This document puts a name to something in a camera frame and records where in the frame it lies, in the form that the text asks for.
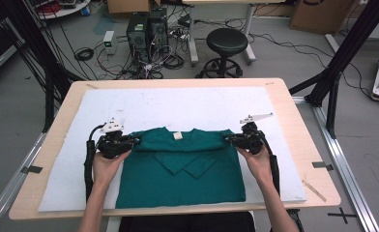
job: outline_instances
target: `black stool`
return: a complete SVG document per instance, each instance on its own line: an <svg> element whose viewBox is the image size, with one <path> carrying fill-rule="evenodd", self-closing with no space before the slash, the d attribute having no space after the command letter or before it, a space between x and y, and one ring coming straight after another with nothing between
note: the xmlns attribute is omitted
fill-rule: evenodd
<svg viewBox="0 0 379 232"><path fill-rule="evenodd" d="M230 28L219 28L208 35L207 45L219 54L220 58L208 61L204 70L195 78L202 78L204 74L210 78L224 78L226 74L234 78L242 76L241 67L235 61L228 59L247 48L248 39L242 32Z"/></svg>

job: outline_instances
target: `green shirt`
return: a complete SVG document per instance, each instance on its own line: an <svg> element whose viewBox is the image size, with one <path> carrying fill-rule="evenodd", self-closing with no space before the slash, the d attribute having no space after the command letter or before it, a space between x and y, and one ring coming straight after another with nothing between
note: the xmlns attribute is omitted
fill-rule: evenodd
<svg viewBox="0 0 379 232"><path fill-rule="evenodd" d="M116 208L245 201L236 149L223 141L230 130L139 132L141 144L124 161Z"/></svg>

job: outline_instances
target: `desk leg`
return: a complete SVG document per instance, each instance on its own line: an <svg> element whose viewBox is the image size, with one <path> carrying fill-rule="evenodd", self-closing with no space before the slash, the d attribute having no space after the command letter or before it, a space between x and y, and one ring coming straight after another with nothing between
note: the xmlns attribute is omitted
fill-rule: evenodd
<svg viewBox="0 0 379 232"><path fill-rule="evenodd" d="M189 6L189 18L190 18L190 25L189 25L189 56L192 66L194 67L196 63L198 63L198 54L196 52L196 46L195 46L195 37L194 37L194 31L193 31L193 24L195 22L194 19L194 6Z"/></svg>
<svg viewBox="0 0 379 232"><path fill-rule="evenodd" d="M248 37L249 34L249 28L250 28L250 23L252 22L253 18L253 12L255 11L256 4L249 4L248 11L247 11L247 17L246 17L246 22L245 22L245 29L244 29L244 34L246 37ZM248 56L248 64L256 61L255 54L252 51L252 48L250 48L250 44L248 44L247 49L245 50Z"/></svg>

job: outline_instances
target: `white paper sheet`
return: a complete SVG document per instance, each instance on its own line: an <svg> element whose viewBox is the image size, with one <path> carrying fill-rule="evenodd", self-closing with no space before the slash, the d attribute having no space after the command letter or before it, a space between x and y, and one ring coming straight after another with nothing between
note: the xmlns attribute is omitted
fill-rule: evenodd
<svg viewBox="0 0 379 232"><path fill-rule="evenodd" d="M230 129L242 132L240 120L248 115L274 113L257 121L278 158L281 199L302 202L306 195L283 133L277 113L263 87L204 87L89 90L73 119L64 145L52 167L40 212L73 211L85 208L84 166L86 140L91 130L115 118L124 125L124 134L167 127L170 131ZM97 131L94 139L101 134ZM240 164L246 185L247 203L263 203L256 181L245 159ZM104 207L114 209L122 165L111 183Z"/></svg>

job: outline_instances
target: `computer tower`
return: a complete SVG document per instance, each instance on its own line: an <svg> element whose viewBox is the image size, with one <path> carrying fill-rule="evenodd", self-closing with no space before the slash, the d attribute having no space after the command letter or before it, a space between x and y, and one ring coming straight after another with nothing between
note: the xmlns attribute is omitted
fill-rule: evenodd
<svg viewBox="0 0 379 232"><path fill-rule="evenodd" d="M139 66L151 63L148 13L132 13L126 34L133 62Z"/></svg>
<svg viewBox="0 0 379 232"><path fill-rule="evenodd" d="M151 41L154 43L152 53L168 53L168 25L166 18L166 8L155 8L150 16Z"/></svg>

